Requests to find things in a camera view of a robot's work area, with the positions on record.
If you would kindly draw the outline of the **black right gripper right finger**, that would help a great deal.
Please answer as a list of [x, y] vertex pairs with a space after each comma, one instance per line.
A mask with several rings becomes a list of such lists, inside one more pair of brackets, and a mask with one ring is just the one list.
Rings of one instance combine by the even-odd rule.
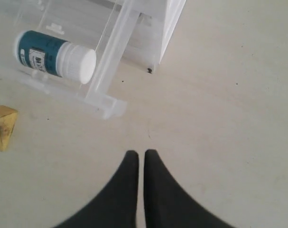
[[148, 228], [231, 228], [197, 203], [175, 180], [159, 153], [145, 152], [143, 199]]

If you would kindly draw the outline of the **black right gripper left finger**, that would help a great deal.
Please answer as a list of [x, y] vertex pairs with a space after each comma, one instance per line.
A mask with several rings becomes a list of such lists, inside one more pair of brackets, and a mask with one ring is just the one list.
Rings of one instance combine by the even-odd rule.
[[58, 228], [135, 228], [139, 155], [127, 151], [109, 182], [87, 205]]

